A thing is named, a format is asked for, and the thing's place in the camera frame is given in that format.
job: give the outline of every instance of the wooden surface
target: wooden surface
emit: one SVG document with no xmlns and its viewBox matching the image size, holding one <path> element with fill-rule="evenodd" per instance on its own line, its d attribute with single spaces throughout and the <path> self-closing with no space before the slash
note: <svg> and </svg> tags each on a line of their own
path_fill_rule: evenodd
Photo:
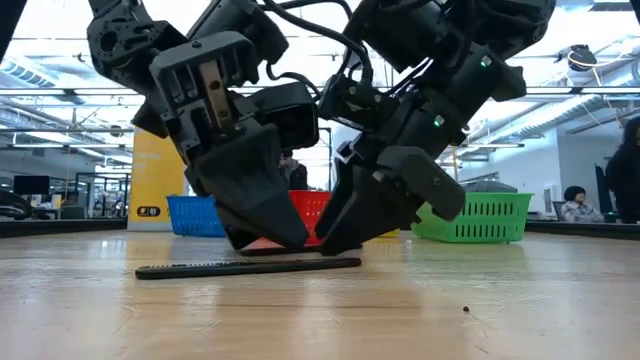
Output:
<svg viewBox="0 0 640 360">
<path fill-rule="evenodd" d="M 0 358 L 640 356 L 640 242 L 385 239 L 351 254 L 362 268 L 141 282 L 138 266 L 234 255 L 221 240 L 169 234 L 2 239 Z"/>
</svg>

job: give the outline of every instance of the red object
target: red object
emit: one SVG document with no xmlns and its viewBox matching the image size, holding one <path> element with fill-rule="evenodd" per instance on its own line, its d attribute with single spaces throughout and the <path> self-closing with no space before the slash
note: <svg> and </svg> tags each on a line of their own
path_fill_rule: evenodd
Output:
<svg viewBox="0 0 640 360">
<path fill-rule="evenodd" d="M 322 215 L 322 211 L 327 206 L 329 202 L 329 198 L 331 197 L 330 192 L 326 191 L 305 191 L 305 190 L 295 190 L 289 191 L 289 196 L 291 196 L 291 200 L 298 210 L 298 214 L 300 214 L 300 218 L 304 225 L 307 227 L 307 231 L 311 235 L 307 239 L 306 246 L 317 246 L 320 244 L 320 239 L 318 239 L 315 235 L 315 227 L 320 220 L 320 215 Z M 261 238 L 253 244 L 249 245 L 248 249 L 265 249 L 272 247 L 280 247 L 268 239 Z"/>
</svg>

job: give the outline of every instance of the blue basket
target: blue basket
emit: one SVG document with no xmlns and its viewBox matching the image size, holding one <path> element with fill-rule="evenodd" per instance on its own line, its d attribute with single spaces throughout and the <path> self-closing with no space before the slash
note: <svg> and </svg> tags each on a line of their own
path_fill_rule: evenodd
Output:
<svg viewBox="0 0 640 360">
<path fill-rule="evenodd" d="M 183 236 L 225 237 L 215 199 L 195 196 L 167 196 L 173 233 Z"/>
</svg>

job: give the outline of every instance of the yellow sign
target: yellow sign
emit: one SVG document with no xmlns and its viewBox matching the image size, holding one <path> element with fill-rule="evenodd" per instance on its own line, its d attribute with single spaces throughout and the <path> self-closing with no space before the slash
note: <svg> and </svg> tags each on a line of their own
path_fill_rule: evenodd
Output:
<svg viewBox="0 0 640 360">
<path fill-rule="evenodd" d="M 136 129 L 129 230 L 171 231 L 167 196 L 183 195 L 184 163 L 169 138 Z"/>
</svg>

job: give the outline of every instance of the green basket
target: green basket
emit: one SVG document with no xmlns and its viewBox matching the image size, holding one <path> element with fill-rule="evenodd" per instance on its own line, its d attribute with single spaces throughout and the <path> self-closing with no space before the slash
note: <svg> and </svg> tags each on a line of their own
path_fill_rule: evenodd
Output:
<svg viewBox="0 0 640 360">
<path fill-rule="evenodd" d="M 462 213 L 453 222 L 437 217 L 431 205 L 418 210 L 420 224 L 411 230 L 423 239 L 451 243 L 516 242 L 524 236 L 529 201 L 533 194 L 467 193 Z"/>
</svg>

